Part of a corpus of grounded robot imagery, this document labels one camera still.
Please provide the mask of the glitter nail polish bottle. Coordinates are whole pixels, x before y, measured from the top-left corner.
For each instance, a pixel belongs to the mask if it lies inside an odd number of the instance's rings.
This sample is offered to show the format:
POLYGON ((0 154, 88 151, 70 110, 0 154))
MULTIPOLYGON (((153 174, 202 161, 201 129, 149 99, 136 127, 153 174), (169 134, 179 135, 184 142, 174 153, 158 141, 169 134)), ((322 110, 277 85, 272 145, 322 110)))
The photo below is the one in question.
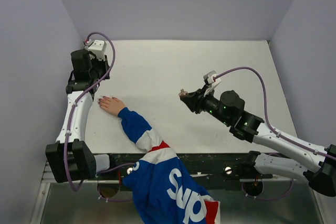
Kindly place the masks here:
POLYGON ((185 91, 184 89, 181 89, 178 96, 179 96, 180 99, 187 98, 188 97, 188 92, 185 91))

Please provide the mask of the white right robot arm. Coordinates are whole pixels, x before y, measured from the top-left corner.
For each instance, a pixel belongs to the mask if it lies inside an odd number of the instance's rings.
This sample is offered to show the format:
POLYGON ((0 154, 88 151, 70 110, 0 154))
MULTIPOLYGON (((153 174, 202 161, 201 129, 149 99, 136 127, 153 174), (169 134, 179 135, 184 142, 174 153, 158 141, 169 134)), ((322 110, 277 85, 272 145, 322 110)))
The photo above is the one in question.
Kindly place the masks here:
POLYGON ((206 93, 206 88, 194 92, 181 90, 180 100, 195 114, 207 112, 224 123, 239 140, 270 148, 282 157, 257 154, 243 162, 242 173, 249 178, 257 174, 273 174, 307 183, 314 191, 335 196, 335 145, 315 145, 287 133, 277 131, 247 111, 245 101, 235 91, 225 91, 220 98, 206 93))

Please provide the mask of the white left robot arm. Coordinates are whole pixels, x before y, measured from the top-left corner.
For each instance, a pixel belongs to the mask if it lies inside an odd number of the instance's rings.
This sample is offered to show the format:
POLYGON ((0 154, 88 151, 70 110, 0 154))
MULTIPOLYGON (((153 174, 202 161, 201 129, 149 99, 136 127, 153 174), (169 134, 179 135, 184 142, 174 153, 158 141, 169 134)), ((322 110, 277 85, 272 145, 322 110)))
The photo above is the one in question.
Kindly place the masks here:
POLYGON ((54 144, 45 149, 47 161, 58 183, 116 175, 110 154, 93 154, 85 143, 89 110, 98 80, 109 79, 108 58, 103 49, 79 49, 71 54, 73 70, 66 86, 67 111, 54 144))

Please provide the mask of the mannequin hand painted nails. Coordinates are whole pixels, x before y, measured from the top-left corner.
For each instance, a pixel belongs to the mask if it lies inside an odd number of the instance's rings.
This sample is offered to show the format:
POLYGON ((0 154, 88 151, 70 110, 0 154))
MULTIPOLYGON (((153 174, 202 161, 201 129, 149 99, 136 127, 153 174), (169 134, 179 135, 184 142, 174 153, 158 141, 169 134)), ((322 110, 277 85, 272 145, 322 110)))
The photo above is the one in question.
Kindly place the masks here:
POLYGON ((126 107, 121 100, 108 96, 99 98, 98 104, 101 109, 113 116, 118 116, 118 114, 126 107))

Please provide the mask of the blue white red sleeve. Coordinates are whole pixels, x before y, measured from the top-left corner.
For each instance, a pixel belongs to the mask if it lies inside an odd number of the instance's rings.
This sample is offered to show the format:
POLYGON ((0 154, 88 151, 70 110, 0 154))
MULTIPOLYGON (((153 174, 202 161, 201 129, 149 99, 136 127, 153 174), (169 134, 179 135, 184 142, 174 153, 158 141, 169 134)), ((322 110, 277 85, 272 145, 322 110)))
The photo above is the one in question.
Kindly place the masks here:
POLYGON ((144 223, 220 223, 220 203, 191 177, 172 148, 139 114, 122 109, 122 128, 145 152, 123 179, 144 223))

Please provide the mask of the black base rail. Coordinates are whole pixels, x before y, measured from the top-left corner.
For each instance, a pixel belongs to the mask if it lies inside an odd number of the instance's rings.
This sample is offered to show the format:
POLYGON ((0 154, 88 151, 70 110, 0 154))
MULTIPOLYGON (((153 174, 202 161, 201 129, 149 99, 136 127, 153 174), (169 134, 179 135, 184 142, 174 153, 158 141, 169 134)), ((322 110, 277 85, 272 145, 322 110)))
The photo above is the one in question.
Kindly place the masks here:
POLYGON ((239 190, 241 182, 252 183, 255 179, 271 179, 271 174, 262 175, 252 165, 256 152, 250 153, 180 153, 189 174, 208 190, 239 190))

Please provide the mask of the aluminium extrusion bracket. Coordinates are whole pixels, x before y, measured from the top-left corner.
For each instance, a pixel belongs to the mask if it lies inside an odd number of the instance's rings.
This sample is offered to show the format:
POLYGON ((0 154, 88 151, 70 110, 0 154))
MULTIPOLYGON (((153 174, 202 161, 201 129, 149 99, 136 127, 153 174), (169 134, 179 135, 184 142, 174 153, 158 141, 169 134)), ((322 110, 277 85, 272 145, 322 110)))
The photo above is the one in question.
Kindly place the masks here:
POLYGON ((48 162, 46 162, 45 164, 41 182, 42 183, 57 183, 48 162))

